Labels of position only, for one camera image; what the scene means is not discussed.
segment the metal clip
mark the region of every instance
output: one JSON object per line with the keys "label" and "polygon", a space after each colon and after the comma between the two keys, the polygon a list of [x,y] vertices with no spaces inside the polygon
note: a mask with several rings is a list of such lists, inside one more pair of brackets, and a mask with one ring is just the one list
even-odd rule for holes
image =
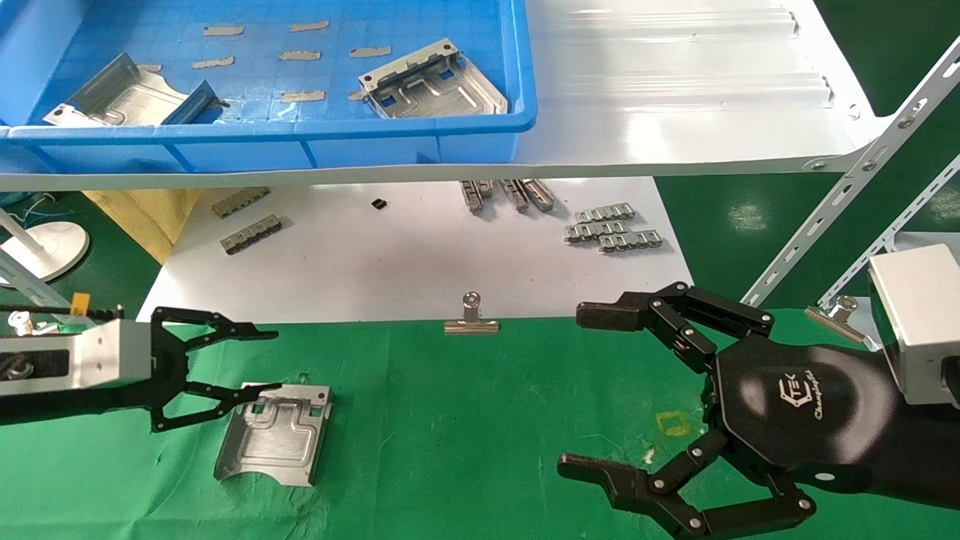
{"label": "metal clip", "polygon": [[593,223],[612,219],[633,219],[635,215],[636,211],[634,207],[630,206],[630,203],[619,203],[573,213],[577,223]]}
{"label": "metal clip", "polygon": [[541,212],[548,212],[553,209],[556,202],[549,190],[536,179],[524,180],[523,187],[527,190],[527,195],[533,201],[534,206]]}
{"label": "metal clip", "polygon": [[663,239],[660,238],[657,231],[653,230],[639,231],[636,233],[627,231],[626,233],[620,234],[605,234],[597,239],[600,240],[600,251],[604,253],[658,248],[663,244]]}
{"label": "metal clip", "polygon": [[564,240],[570,243],[595,240],[603,234],[623,234],[627,228],[622,221],[604,221],[602,223],[581,223],[564,227]]}
{"label": "metal clip", "polygon": [[464,192],[464,203],[471,212],[476,213],[483,209],[483,199],[480,197],[480,187],[473,180],[461,180],[460,189]]}
{"label": "metal clip", "polygon": [[824,311],[816,306],[809,306],[804,310],[804,314],[854,343],[863,343],[866,335],[848,323],[856,308],[857,302],[853,296],[841,295],[837,297],[829,311]]}
{"label": "metal clip", "polygon": [[500,333],[500,323],[480,319],[480,293],[470,291],[464,295],[464,318],[461,321],[446,321],[444,333],[449,335],[491,335]]}
{"label": "metal clip", "polygon": [[527,208],[529,208],[527,196],[523,191],[523,184],[519,180],[501,180],[500,187],[503,187],[503,192],[507,194],[507,198],[514,204],[516,211],[527,211]]}

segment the white shelf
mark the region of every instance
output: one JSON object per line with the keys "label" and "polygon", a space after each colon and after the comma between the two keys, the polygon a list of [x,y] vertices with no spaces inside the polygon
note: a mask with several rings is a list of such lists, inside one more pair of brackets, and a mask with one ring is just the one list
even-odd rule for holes
{"label": "white shelf", "polygon": [[[224,220],[210,205],[230,191],[210,190],[137,320],[162,306],[257,323],[455,319],[469,290],[484,317],[570,317],[583,301],[691,281],[652,178],[545,183],[558,200],[550,213],[517,213],[498,187],[478,215],[456,182],[287,186]],[[376,198],[388,206],[374,209]],[[575,210],[622,201],[638,214],[630,228],[656,229],[663,246],[606,255],[564,242]],[[222,238],[271,213],[288,226],[224,253]]]}
{"label": "white shelf", "polygon": [[846,171],[885,125],[813,0],[527,0],[540,114],[510,164],[5,175],[7,190]]}

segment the silver sheet metal bracket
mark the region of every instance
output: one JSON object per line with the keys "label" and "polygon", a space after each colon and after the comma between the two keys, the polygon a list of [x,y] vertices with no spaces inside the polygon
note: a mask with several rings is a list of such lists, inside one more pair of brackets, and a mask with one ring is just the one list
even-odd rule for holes
{"label": "silver sheet metal bracket", "polygon": [[464,295],[464,318],[459,321],[446,321],[444,333],[447,335],[493,335],[500,333],[500,323],[480,318],[480,293],[470,291]]}
{"label": "silver sheet metal bracket", "polygon": [[867,147],[853,167],[829,191],[820,205],[806,218],[790,241],[740,300],[758,307],[783,278],[806,255],[814,243],[829,229],[851,201],[883,168],[926,118],[960,83],[960,37],[934,64],[926,77],[910,93],[897,113],[887,118],[886,129]]}
{"label": "silver sheet metal bracket", "polygon": [[[262,382],[244,382],[255,386]],[[317,455],[330,419],[329,386],[284,384],[230,415],[213,477],[243,473],[267,475],[280,485],[314,485]]]}

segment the yellow tape mark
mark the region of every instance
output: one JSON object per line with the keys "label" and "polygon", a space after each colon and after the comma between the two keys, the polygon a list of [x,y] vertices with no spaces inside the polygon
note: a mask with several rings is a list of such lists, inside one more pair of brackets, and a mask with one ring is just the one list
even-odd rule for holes
{"label": "yellow tape mark", "polygon": [[70,314],[76,317],[86,317],[90,308],[90,295],[85,292],[73,293],[73,302],[70,303]]}
{"label": "yellow tape mark", "polygon": [[656,416],[657,429],[668,437],[686,437],[693,432],[682,411],[658,412]]}

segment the white table surface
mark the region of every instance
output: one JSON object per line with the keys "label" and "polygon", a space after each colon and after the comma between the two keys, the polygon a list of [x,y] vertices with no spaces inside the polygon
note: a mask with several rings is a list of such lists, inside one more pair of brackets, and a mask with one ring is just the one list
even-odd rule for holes
{"label": "white table surface", "polygon": [[[211,190],[196,205],[137,320],[158,306],[220,311],[257,323],[454,319],[468,290],[488,318],[572,316],[583,301],[691,282],[652,178],[544,181],[549,214],[517,213],[496,187],[470,214],[457,182],[290,185],[221,220]],[[388,206],[374,209],[371,201]],[[629,202],[633,230],[657,229],[663,246],[602,254],[569,245],[563,225],[579,209]],[[220,240],[275,213],[287,225],[233,256]]]}

